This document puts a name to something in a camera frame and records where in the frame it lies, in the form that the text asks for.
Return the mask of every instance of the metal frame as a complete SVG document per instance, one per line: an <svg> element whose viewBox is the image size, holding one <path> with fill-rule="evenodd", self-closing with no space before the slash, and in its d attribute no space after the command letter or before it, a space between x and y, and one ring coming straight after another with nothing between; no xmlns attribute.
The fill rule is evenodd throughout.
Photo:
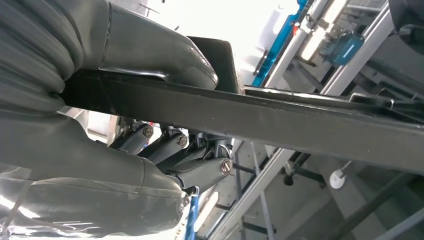
<svg viewBox="0 0 424 240"><path fill-rule="evenodd" d="M365 38L362 47L350 62L340 66L330 78L324 89L323 95L341 95L343 90L352 82L352 79L361 71L367 61L373 56L379 46L387 39L389 34L395 29L390 14L389 4L386 3L376 20L365 30Z"/></svg>
<svg viewBox="0 0 424 240"><path fill-rule="evenodd" d="M424 139L421 126L370 117L373 106L339 98L284 91L273 94L287 100L205 90L122 73L84 71L67 81L61 96L72 107L424 173L420 164L424 148L415 147ZM319 103L307 104L311 99ZM334 109L333 105L347 107Z"/></svg>
<svg viewBox="0 0 424 240"><path fill-rule="evenodd" d="M367 39L365 40L366 44L364 44L362 48L365 47L366 49L361 48L358 53L352 58L351 62L348 63L347 66L342 66L338 70L336 70L333 77L328 81L328 84L326 84L324 89L321 91L321 94L333 96L340 95L343 90L349 85L349 83L353 80L355 75L361 70L361 68L368 61L368 59L370 59L371 55L381 45L381 43L383 42L381 38L386 39L390 32L393 30L393 28L394 26L392 23L390 11L388 10L388 5L386 4L381 13L376 17L375 21L364 33L364 35L367 36ZM305 37L306 34L304 34L304 36L299 34L295 38L293 38L283 57L278 62L277 69L273 72L269 81L265 85L266 87L275 87L276 83L274 82L281 78ZM354 67L354 64L357 64L358 66L355 67L353 70L347 71L349 70L349 67ZM228 230L231 229L231 227L234 226L234 223L238 219L240 219L240 217L250 208L250 206L258 198L260 193L263 192L263 190L268 186L271 180L274 179L274 177L278 174L280 169L290 159L294 152L295 151L288 149L279 149L277 151L277 153L270 159L269 163L265 166L264 170L257 176L257 178L253 181L252 185L247 189L243 197L235 204L234 207L231 208L231 211L228 212L228 214L224 217L221 223L217 226L215 231L209 237L209 240L221 240L227 236Z"/></svg>
<svg viewBox="0 0 424 240"><path fill-rule="evenodd" d="M328 1L329 0L315 0L313 2L313 5L309 8L307 14L309 14L312 19L318 19L318 17L321 15L321 12L326 7ZM306 26L306 28L309 29L313 27L313 25L311 25L306 18L302 21L301 24L302 26ZM287 49L284 51L281 58L275 65L274 71L269 75L269 78L264 85L266 88L276 87L278 81L281 79L283 73L289 67L290 63L297 54L298 50L301 48L307 36L308 33L306 33L305 31L298 30L296 32L296 35L291 39L290 43L287 46Z"/></svg>

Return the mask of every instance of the black metal bar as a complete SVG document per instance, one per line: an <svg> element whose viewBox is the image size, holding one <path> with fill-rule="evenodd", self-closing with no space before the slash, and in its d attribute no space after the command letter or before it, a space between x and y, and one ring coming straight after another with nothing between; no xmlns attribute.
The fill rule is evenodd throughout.
<svg viewBox="0 0 424 240"><path fill-rule="evenodd" d="M255 174L255 170L248 168L248 167L245 167L245 166L242 166L242 165L239 165L237 163L233 163L232 166L233 166L233 168L241 170L243 172Z"/></svg>
<svg viewBox="0 0 424 240"><path fill-rule="evenodd" d="M254 224L251 224L251 223L248 223L248 222L243 222L243 228L255 231L255 232L260 233L260 234L268 235L268 231L265 227L254 225Z"/></svg>
<svg viewBox="0 0 424 240"><path fill-rule="evenodd" d="M297 62L297 60L294 60L295 65L299 69L299 72L303 74L303 76L318 90L322 91L324 88L324 84L322 84L320 81L318 81L301 63Z"/></svg>
<svg viewBox="0 0 424 240"><path fill-rule="evenodd" d="M215 205L215 208L222 209L224 211L229 211L230 210L230 207L229 206L224 206L224 205L221 205L221 204L216 204Z"/></svg>
<svg viewBox="0 0 424 240"><path fill-rule="evenodd" d="M71 107L424 173L422 125L370 117L357 110L99 71L77 72L66 81L61 96Z"/></svg>
<svg viewBox="0 0 424 240"><path fill-rule="evenodd" d="M402 86L405 86L409 88L412 91L415 91L421 95L424 95L424 85L398 71L396 71L391 66L376 60L376 59L370 59L366 66L374 69L375 71L387 76L388 78L392 79L393 81L399 83Z"/></svg>
<svg viewBox="0 0 424 240"><path fill-rule="evenodd" d="M194 237L195 240L208 240L206 237L196 235Z"/></svg>
<svg viewBox="0 0 424 240"><path fill-rule="evenodd" d="M263 170L264 169L264 167L265 167L265 165L268 163L270 161L270 157L269 156L266 156L264 159L263 159L263 161L259 164L259 169L260 170Z"/></svg>
<svg viewBox="0 0 424 240"><path fill-rule="evenodd" d="M321 84L323 84L325 86L327 84L327 82L330 80L331 76L334 74L335 71L336 71L336 67L331 66L328 69L328 71L325 73L324 77L322 77ZM315 89L313 92L319 93L320 91L318 91L318 89Z"/></svg>
<svg viewBox="0 0 424 240"><path fill-rule="evenodd" d="M339 240L351 230L356 228L363 220L365 220L372 212L386 202L398 189L411 182L416 175L408 173L399 173L386 186L384 186L376 196L368 203L363 205L346 220L334 228L323 240Z"/></svg>
<svg viewBox="0 0 424 240"><path fill-rule="evenodd" d="M297 175L300 175L302 177L317 181L320 185L322 185L323 187L326 186L326 181L324 180L324 177L321 174L315 173L313 171L304 169L304 168L299 168L296 171Z"/></svg>

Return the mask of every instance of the metal strut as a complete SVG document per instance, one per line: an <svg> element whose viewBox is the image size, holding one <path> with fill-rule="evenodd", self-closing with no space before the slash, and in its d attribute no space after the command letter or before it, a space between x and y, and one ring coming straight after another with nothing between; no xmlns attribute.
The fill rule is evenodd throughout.
<svg viewBox="0 0 424 240"><path fill-rule="evenodd" d="M61 97L72 107L424 173L424 125L415 119L422 116L422 104L393 103L388 109L378 99L358 103L273 89L259 94L80 71L66 81ZM402 109L407 114L398 114Z"/></svg>

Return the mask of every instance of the gray metal beam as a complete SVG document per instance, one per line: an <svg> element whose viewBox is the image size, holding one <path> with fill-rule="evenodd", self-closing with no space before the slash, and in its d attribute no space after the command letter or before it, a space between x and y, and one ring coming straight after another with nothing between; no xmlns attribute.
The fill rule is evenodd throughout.
<svg viewBox="0 0 424 240"><path fill-rule="evenodd" d="M275 235L278 239L287 239L294 234L300 227L317 214L325 205L331 200L332 196L328 190L323 190L316 197L311 198L301 209L298 211L290 221L284 225L284 228L278 229Z"/></svg>
<svg viewBox="0 0 424 240"><path fill-rule="evenodd" d="M324 2L326 3L327 1L325 0L316 1L314 3L314 4L317 4L315 9L318 11L318 8ZM353 80L355 75L359 73L359 71L364 66L364 64L370 59L371 55L381 45L381 43L383 42L382 38L386 39L386 37L390 34L394 26L392 23L390 11L387 8L385 8L385 11L383 11L381 14L377 16L376 20L371 25L372 28L365 31L367 39L365 40L364 47L366 49L360 49L358 53L352 58L350 63L348 63L348 66L346 68L343 68L343 69L339 68L339 71L336 72L338 73L338 76L329 80L328 82L329 84L324 87L323 91L321 91L321 94L332 95L332 96L340 95L343 92L343 90L349 85L349 83ZM302 44L303 40L300 43L299 43L299 40L296 40L296 38L299 38L299 35L301 34L302 32L297 34L292 39L292 42L290 42L289 47L287 48L287 50L282 56L282 61L278 62L276 66L276 70L272 73L270 77L271 83L277 81L277 78L280 79L283 72L287 69L287 66L292 61L296 53L290 52L289 54L290 55L292 54L293 56L290 58L287 52L293 51L296 48L296 46L293 46L293 45L298 44L298 46L300 46ZM270 82L268 82L266 86L272 87L272 85L270 85ZM269 160L268 164L265 166L263 171L256 177L256 179L252 182L252 184L246 190L244 195L240 198L238 202L236 202L236 204L224 217L221 223L217 226L215 231L211 234L209 240L222 240L226 236L228 236L228 233L239 222L243 214L250 208L253 202L260 196L260 194L264 191L264 189L268 186L268 184L280 172L281 168L284 166L287 160L290 159L290 157L293 155L294 152L295 151L293 150L282 149L282 148L277 150L277 152Z"/></svg>
<svg viewBox="0 0 424 240"><path fill-rule="evenodd" d="M375 240L392 240L424 220L424 208L408 217Z"/></svg>
<svg viewBox="0 0 424 240"><path fill-rule="evenodd" d="M255 144L253 142L251 144L254 170L256 171L256 176L261 174L261 169L259 169L258 159L255 151ZM267 199L265 198L265 192L260 193L260 203L262 204L263 218L265 219L266 229L268 231L268 239L274 240L274 227L271 223L270 213L268 211Z"/></svg>
<svg viewBox="0 0 424 240"><path fill-rule="evenodd" d="M377 192L376 196L351 214L344 222L333 228L325 240L339 240L355 229L377 208L385 203L397 190L411 182L416 176L409 173L399 173L386 186Z"/></svg>
<svg viewBox="0 0 424 240"><path fill-rule="evenodd" d="M331 174L343 166L334 158L313 155L311 156L310 161L315 163L324 162L324 164L319 168L319 171L327 182L327 186L329 186L328 189L330 190L335 203L345 219L353 215L356 210L360 209L367 203L366 197L358 188L359 179L357 179L355 175L349 174L348 171L345 171L348 173L344 186L341 189L333 189L330 187ZM361 224L359 224L352 233L358 240L371 240L385 233L386 230L387 229L378 217L372 213Z"/></svg>

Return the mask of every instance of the blue component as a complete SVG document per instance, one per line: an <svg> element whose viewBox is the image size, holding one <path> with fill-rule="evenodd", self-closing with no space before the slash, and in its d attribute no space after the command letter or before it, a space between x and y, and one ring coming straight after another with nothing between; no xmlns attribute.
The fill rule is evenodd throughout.
<svg viewBox="0 0 424 240"><path fill-rule="evenodd" d="M342 66L348 64L363 44L364 39L361 36L345 33L329 43L321 54L326 56L328 62Z"/></svg>
<svg viewBox="0 0 424 240"><path fill-rule="evenodd" d="M190 201L190 212L188 213L187 227L185 229L185 240L195 240L195 222L199 214L199 197L192 196Z"/></svg>
<svg viewBox="0 0 424 240"><path fill-rule="evenodd" d="M289 38L290 34L293 32L293 24L299 20L301 12L305 9L308 0L297 0L299 4L299 10L295 15L289 15L281 30L279 31L277 37L275 38L274 43L269 49L268 54L266 55L265 60L262 63L262 66L259 68L259 72L256 74L252 86L260 87L264 82L265 78L270 73L272 66L274 65L281 49Z"/></svg>

